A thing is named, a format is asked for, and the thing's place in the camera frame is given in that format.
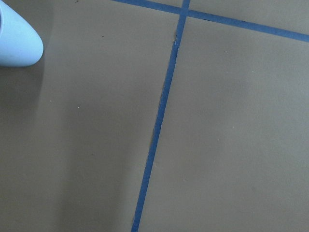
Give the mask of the light blue cup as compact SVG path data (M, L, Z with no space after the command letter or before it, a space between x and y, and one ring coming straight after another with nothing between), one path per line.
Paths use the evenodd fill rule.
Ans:
M5 2L0 2L0 65L26 67L43 55L43 42L36 30Z

